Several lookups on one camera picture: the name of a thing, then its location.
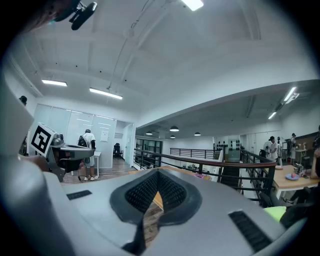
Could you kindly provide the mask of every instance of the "black backpack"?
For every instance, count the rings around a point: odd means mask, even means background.
[[[79,137],[78,146],[89,148],[87,141],[85,140],[85,138],[82,135],[80,135],[80,137]]]

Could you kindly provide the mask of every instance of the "office chair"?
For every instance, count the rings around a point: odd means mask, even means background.
[[[123,150],[120,150],[120,144],[119,143],[116,143],[114,146],[113,146],[113,157],[114,158],[118,158],[118,157],[121,157],[121,155],[124,153]]]

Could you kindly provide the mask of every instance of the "white sneakers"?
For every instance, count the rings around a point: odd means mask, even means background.
[[[84,181],[87,182],[90,179],[90,175],[88,175],[88,177],[84,177]]]
[[[93,177],[91,177],[90,181],[95,181],[96,179],[98,179],[98,176],[94,175]]]
[[[87,182],[88,180],[95,181],[96,179],[98,179],[97,175],[94,175],[93,177],[91,177],[90,175],[88,175],[88,177],[84,177],[85,182]]]

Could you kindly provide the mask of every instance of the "desk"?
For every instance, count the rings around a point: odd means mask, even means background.
[[[286,179],[287,174],[292,174],[294,172],[294,167],[292,165],[283,166],[283,169],[275,169],[274,171],[274,184],[277,189],[276,198],[280,198],[282,191],[296,191],[302,190],[304,187],[312,188],[316,187],[320,182],[320,179],[306,179],[299,178],[298,180],[288,180]]]
[[[172,171],[176,171],[176,172],[179,172],[179,173],[183,173],[183,174],[188,174],[188,175],[195,175],[194,172],[192,171],[189,171],[189,170],[184,170],[184,169],[178,169],[178,168],[174,168],[174,167],[171,167],[171,166],[162,166],[162,167],[158,167],[158,168],[154,168],[154,169],[168,169],[168,170],[172,170]],[[136,173],[139,173],[139,172],[142,172],[144,170],[131,170],[131,171],[128,171],[129,174],[136,174]],[[163,202],[162,202],[162,198],[161,198],[161,195],[159,193],[159,191],[156,193],[153,201],[163,210],[164,209],[164,206],[163,206]]]
[[[98,177],[99,177],[100,155],[101,155],[101,152],[99,152],[99,151],[94,151],[93,158],[96,158],[96,173],[97,173],[97,176],[98,176]]]

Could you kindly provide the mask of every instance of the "white desk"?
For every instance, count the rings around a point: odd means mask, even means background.
[[[99,152],[99,151],[95,151],[94,155],[93,155],[93,157],[96,158],[96,173],[97,173],[98,177],[99,177],[100,155],[101,155],[101,152]]]

